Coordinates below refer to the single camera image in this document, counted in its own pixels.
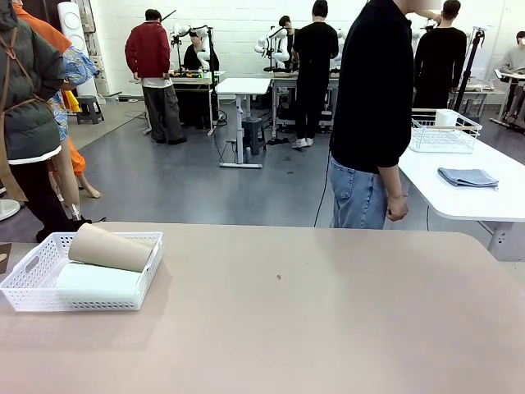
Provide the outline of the person's right hand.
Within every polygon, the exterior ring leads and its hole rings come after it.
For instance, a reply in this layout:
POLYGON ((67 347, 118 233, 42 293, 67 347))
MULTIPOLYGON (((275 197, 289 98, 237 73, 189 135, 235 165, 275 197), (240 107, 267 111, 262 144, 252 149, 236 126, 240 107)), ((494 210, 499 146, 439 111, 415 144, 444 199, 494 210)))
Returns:
POLYGON ((398 222, 403 220, 408 214, 408 212, 409 208, 403 195, 390 196, 388 198, 386 217, 391 222, 398 222))

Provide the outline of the blue grey cloth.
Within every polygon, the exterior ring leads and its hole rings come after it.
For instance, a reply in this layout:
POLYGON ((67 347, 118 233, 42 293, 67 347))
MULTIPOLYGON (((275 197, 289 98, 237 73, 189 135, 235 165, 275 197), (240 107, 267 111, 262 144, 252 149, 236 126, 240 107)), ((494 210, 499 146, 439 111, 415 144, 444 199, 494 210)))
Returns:
POLYGON ((497 189, 499 182, 481 169, 448 169, 439 167, 438 175, 454 187, 497 189))

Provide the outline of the tall brown cup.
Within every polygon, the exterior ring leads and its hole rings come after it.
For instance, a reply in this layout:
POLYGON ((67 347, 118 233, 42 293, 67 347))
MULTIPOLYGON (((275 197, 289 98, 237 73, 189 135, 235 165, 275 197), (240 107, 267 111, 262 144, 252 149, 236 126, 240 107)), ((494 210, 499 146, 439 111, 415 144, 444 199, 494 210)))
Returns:
POLYGON ((84 224, 71 242, 68 257, 88 265, 141 273, 155 245, 154 239, 126 238, 84 224))

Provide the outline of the pale green cup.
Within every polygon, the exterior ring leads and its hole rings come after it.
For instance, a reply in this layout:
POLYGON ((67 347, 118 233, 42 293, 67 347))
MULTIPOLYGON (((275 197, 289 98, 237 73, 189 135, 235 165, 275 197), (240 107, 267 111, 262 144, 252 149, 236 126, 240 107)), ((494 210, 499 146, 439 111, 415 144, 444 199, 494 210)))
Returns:
POLYGON ((109 300, 132 296, 140 278, 137 272, 68 263, 58 274, 55 288, 67 296, 109 300))

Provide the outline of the white perforated plastic basket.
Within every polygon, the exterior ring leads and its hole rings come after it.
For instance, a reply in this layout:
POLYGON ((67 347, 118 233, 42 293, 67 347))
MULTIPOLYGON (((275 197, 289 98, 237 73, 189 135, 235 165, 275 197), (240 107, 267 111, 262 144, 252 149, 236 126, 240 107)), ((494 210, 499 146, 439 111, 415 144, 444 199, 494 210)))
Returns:
POLYGON ((124 298, 100 300, 66 295, 55 288, 60 271, 71 261, 68 257, 72 232, 58 232, 35 246, 0 282, 0 291, 17 312, 66 312, 91 310, 139 310, 162 261, 161 231, 121 232, 126 238, 154 239, 156 245, 148 259, 135 293, 124 298))

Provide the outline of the white side table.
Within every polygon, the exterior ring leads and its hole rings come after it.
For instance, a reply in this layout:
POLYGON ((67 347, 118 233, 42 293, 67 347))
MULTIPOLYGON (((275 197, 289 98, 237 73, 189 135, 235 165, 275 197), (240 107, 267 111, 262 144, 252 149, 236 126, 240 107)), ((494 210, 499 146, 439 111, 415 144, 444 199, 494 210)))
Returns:
POLYGON ((421 153, 407 149, 399 169, 430 207, 456 221, 493 226, 488 250, 499 261, 525 262, 525 165, 476 140, 470 153, 421 153), (437 170, 481 169, 495 189, 454 187, 437 170))

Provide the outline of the black tripod stand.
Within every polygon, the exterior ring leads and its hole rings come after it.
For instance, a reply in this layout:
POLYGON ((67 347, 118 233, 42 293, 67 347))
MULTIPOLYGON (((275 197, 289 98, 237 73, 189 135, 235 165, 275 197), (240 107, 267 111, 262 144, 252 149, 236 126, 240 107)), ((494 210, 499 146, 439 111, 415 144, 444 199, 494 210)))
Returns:
POLYGON ((486 39, 486 27, 474 26, 472 28, 472 36, 468 45, 468 51, 466 55, 466 63, 463 68, 463 75, 460 81, 459 89, 454 94, 454 107, 453 109, 460 113, 460 109, 463 102, 463 96, 466 92, 467 83, 471 77, 472 67, 477 53, 477 49, 483 45, 486 39))

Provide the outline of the person in black sweater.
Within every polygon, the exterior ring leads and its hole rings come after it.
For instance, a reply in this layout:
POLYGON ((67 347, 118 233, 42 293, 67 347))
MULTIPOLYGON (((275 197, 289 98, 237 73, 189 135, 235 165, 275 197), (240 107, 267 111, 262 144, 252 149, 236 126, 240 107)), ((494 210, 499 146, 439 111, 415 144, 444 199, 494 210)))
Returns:
POLYGON ((459 86, 467 52, 467 35, 453 27, 460 8, 459 0, 446 0, 440 24, 418 42, 414 60, 415 108, 446 108, 450 91, 459 86))

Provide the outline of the tall grey stool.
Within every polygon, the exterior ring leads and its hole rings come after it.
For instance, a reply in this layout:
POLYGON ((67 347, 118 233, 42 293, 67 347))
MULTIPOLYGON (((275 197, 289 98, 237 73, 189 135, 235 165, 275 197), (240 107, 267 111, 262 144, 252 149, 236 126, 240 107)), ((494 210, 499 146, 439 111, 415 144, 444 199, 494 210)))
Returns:
POLYGON ((259 155, 260 149, 265 150, 266 137, 261 117, 246 117, 241 122, 243 130, 243 146, 246 152, 259 155))

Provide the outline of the desk with white legs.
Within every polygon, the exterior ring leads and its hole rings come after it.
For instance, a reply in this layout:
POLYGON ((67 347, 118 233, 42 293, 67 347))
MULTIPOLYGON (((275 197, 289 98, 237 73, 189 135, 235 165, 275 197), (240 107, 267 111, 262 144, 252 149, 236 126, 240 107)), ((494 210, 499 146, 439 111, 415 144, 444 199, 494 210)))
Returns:
POLYGON ((516 129, 525 135, 525 69, 502 72, 495 69, 497 78, 507 84, 504 102, 496 118, 491 121, 506 128, 516 129))

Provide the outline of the wood top lab table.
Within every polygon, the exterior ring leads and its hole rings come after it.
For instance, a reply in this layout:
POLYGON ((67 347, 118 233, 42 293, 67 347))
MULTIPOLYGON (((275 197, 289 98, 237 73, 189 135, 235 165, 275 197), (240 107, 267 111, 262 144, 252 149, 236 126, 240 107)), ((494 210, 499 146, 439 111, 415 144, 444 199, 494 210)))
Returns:
POLYGON ((186 76, 171 75, 171 80, 175 85, 176 91, 188 91, 208 95, 209 122, 206 128, 208 136, 212 135, 217 128, 220 112, 218 98, 214 96, 213 92, 219 85, 221 77, 225 74, 225 71, 217 71, 216 73, 211 73, 210 71, 195 71, 192 76, 189 77, 188 71, 186 76))

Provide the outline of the small grey step stool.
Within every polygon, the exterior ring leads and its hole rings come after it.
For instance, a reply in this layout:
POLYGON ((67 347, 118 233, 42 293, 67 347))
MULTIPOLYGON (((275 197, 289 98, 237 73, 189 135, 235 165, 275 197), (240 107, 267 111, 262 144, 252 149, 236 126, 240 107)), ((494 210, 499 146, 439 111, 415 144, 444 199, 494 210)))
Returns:
POLYGON ((78 124, 83 122, 91 121, 93 124, 98 124, 104 121, 102 109, 98 104, 98 100, 93 95, 81 95, 78 96, 77 101, 79 103, 80 111, 76 113, 76 120, 78 124))

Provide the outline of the white tower fan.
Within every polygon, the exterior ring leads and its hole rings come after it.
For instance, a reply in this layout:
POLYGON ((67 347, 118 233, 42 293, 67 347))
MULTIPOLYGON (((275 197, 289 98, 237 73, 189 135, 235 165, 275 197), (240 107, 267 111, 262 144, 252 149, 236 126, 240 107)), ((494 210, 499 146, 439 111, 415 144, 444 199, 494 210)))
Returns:
MULTIPOLYGON (((59 2, 57 11, 61 23, 62 33, 72 42, 73 46, 80 50, 86 57, 89 56, 84 39, 84 30, 80 18, 80 9, 75 2, 59 2)), ((96 96, 97 90, 94 78, 91 78, 77 88, 79 95, 96 96)))

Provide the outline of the white round stand base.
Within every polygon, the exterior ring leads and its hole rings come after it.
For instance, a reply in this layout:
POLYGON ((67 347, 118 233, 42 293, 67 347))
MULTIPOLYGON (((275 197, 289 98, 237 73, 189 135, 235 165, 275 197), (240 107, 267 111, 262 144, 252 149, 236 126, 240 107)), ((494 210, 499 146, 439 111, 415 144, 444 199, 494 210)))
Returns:
POLYGON ((0 199, 0 222, 16 215, 20 209, 20 203, 14 199, 0 199))

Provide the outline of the white frame lab table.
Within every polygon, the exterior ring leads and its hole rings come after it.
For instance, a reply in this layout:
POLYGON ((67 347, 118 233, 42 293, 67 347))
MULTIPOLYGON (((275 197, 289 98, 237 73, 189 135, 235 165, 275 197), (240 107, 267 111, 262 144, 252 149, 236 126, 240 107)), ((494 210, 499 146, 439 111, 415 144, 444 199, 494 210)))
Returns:
MULTIPOLYGON (((280 96, 285 91, 293 90, 297 92, 298 72, 274 72, 270 81, 270 88, 272 91, 272 138, 275 139, 279 132, 288 126, 294 126, 295 120, 293 117, 281 118, 278 114, 280 96)), ((319 122, 321 133, 333 130, 333 119, 336 113, 337 94, 339 89, 340 73, 335 70, 335 73, 330 74, 329 84, 326 93, 325 107, 322 111, 322 119, 319 122)))

